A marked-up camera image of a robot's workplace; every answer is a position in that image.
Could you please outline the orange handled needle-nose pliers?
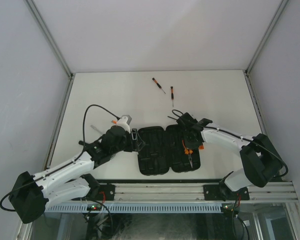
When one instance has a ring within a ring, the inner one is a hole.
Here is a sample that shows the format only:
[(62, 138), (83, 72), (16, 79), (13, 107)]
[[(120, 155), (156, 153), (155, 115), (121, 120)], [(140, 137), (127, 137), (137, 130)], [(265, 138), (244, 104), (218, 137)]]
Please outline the orange handled needle-nose pliers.
[(186, 147), (184, 140), (182, 140), (182, 146), (184, 148), (184, 154), (187, 155), (188, 157), (190, 167), (193, 168), (193, 159), (192, 159), (193, 150)]

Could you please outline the black plastic tool case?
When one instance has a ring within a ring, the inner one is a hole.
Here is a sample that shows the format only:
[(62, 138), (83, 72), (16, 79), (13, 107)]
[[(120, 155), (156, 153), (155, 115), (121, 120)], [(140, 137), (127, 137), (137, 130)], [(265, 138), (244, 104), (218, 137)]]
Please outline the black plastic tool case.
[(183, 131), (179, 125), (169, 125), (166, 128), (144, 127), (138, 130), (138, 134), (145, 142), (145, 146), (137, 155), (141, 174), (163, 175), (169, 170), (175, 173), (185, 173), (201, 167), (198, 149), (192, 151), (192, 161), (189, 161), (185, 153)]

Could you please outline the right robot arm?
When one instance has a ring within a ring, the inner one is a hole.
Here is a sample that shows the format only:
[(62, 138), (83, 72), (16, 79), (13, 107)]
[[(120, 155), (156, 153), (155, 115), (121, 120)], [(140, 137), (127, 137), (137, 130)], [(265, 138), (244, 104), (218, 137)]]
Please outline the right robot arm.
[(272, 179), (284, 177), (284, 174), (280, 174), (281, 169), (289, 171), (287, 164), (265, 134), (239, 134), (220, 127), (207, 118), (198, 121), (189, 113), (176, 109), (172, 113), (177, 117), (175, 121), (183, 131), (186, 148), (194, 150), (204, 143), (215, 144), (240, 158), (242, 167), (228, 173), (218, 183), (219, 195), (224, 201), (232, 199), (249, 186), (263, 188)]

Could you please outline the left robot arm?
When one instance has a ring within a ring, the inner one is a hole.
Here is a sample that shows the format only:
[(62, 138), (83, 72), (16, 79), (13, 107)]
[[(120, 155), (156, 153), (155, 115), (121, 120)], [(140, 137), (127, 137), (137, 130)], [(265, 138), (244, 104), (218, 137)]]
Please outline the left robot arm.
[(113, 126), (94, 142), (81, 144), (79, 155), (48, 170), (35, 174), (25, 171), (17, 177), (8, 199), (24, 224), (38, 219), (47, 208), (68, 200), (96, 199), (100, 188), (90, 172), (119, 152), (139, 152), (146, 143), (137, 129), (128, 132)]

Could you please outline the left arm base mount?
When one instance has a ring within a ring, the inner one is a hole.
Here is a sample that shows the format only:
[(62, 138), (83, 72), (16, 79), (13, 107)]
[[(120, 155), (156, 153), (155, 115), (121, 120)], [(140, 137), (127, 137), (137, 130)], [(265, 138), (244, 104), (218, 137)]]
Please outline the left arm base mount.
[(113, 201), (115, 197), (116, 186), (113, 184), (102, 184), (90, 190), (89, 197), (99, 202)]

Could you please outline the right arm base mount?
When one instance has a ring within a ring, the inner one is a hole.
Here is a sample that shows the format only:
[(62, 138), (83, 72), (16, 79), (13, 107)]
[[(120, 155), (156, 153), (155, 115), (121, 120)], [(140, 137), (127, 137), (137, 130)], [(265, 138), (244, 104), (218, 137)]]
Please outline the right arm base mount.
[(250, 195), (247, 187), (243, 187), (237, 191), (231, 191), (225, 184), (226, 177), (229, 177), (230, 172), (222, 178), (218, 184), (205, 184), (203, 185), (203, 193), (205, 201), (235, 201), (241, 197), (243, 201), (249, 201)]

